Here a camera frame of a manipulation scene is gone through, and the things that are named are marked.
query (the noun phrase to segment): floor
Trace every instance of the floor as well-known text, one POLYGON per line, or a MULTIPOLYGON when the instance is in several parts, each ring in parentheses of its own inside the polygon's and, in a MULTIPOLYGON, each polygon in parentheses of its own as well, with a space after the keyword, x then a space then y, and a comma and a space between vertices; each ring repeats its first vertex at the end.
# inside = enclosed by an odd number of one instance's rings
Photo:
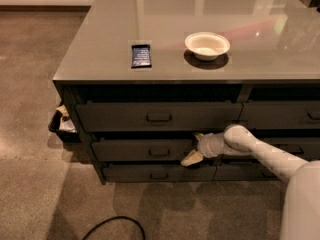
MULTIPOLYGON (((107 183, 80 144, 48 131, 51 79, 85 13, 0 12, 0 238, 82 239, 112 216, 148 240, 279 238, 284 186, 271 182, 107 183)), ((112 221, 88 239, 142 239, 112 221)))

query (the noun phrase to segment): countertop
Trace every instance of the countertop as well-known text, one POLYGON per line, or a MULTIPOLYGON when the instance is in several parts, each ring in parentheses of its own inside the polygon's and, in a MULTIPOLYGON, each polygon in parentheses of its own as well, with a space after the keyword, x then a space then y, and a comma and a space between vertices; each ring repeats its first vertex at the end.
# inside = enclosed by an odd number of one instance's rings
POLYGON ((95 0, 54 81, 59 83, 320 83, 320 13, 299 0, 95 0), (226 37, 201 62, 184 40, 226 37), (151 45, 152 68, 131 68, 131 46, 151 45))

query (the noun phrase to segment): drawer handle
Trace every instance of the drawer handle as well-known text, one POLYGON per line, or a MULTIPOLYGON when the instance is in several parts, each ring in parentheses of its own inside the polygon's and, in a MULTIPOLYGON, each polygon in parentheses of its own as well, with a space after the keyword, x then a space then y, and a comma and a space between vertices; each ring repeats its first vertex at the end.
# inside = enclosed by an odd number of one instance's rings
POLYGON ((170 149, 167 149, 167 152, 156 152, 149 149, 148 153, 149 153, 149 156, 151 157, 170 156, 170 149))
POLYGON ((169 174, 166 173, 166 174, 153 174, 153 173, 150 173, 150 179, 152 180, 165 180, 165 179, 168 179, 169 178, 169 174))
POLYGON ((167 118, 152 118, 151 116, 146 116, 146 121, 150 124, 163 124, 163 123, 171 123, 172 115, 167 115, 167 118))
POLYGON ((320 121, 320 116, 312 115, 310 112, 308 112, 307 115, 312 121, 320 121))

